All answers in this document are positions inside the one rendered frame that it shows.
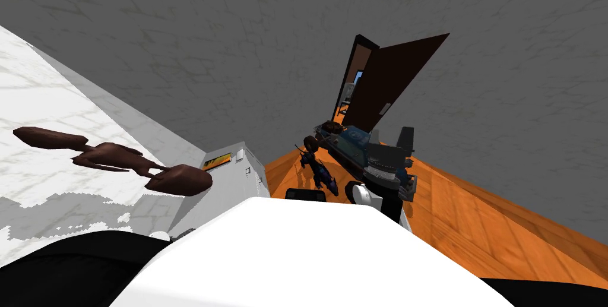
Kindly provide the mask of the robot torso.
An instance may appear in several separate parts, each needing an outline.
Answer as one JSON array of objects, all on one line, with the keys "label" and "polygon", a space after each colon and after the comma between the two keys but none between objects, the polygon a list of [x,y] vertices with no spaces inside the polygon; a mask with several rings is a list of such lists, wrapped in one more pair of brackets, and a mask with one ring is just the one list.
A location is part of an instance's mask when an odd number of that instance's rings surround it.
[{"label": "robot torso", "polygon": [[364,205],[253,197],[159,252],[110,307],[514,307]]}]

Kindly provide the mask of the blue desk with clutter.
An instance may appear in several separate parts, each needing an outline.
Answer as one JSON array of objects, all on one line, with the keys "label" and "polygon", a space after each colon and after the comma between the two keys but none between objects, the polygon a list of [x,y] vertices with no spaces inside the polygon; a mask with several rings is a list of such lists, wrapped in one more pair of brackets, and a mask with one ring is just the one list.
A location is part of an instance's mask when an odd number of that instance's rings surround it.
[{"label": "blue desk with clutter", "polygon": [[360,180],[368,165],[367,144],[370,134],[355,126],[343,126],[335,121],[326,121],[313,129],[319,146],[342,167]]}]

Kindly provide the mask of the dark brown door leaf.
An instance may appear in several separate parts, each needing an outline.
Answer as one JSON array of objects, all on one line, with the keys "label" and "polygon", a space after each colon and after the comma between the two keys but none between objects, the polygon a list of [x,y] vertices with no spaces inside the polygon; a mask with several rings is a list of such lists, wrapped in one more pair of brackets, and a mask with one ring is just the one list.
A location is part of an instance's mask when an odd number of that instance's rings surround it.
[{"label": "dark brown door leaf", "polygon": [[445,33],[373,50],[341,124],[371,132],[448,36]]}]

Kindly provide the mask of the dark blue chair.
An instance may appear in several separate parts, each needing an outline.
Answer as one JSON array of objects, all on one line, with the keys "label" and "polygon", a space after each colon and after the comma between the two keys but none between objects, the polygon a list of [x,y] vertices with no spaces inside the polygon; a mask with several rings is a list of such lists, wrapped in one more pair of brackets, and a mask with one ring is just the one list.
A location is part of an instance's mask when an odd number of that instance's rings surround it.
[{"label": "dark blue chair", "polygon": [[304,150],[299,146],[296,148],[300,151],[300,165],[303,169],[308,165],[313,172],[313,181],[315,188],[322,189],[325,186],[335,197],[338,195],[338,186],[335,178],[331,176],[324,164],[315,158],[315,153],[319,150],[318,140],[308,135],[303,139]]}]

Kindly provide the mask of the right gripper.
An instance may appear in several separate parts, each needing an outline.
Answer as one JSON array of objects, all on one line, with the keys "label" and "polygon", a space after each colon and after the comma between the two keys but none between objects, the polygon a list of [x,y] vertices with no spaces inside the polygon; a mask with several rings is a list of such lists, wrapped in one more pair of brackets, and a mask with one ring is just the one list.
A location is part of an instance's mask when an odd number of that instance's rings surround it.
[{"label": "right gripper", "polygon": [[379,142],[379,130],[370,132],[367,144],[368,162],[372,167],[385,169],[411,168],[413,161],[411,155],[414,151],[414,128],[404,126],[401,128],[396,147]]}]

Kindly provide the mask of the white appliance with orange panel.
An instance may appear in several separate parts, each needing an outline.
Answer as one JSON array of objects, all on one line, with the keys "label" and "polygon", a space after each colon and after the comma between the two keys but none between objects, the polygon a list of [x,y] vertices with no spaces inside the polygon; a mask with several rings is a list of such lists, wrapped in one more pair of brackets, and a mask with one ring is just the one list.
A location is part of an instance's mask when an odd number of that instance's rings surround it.
[{"label": "white appliance with orange panel", "polygon": [[202,162],[228,153],[232,155],[229,162],[209,170],[212,186],[184,198],[169,227],[169,236],[198,228],[249,198],[270,197],[265,169],[245,142],[207,153]]}]

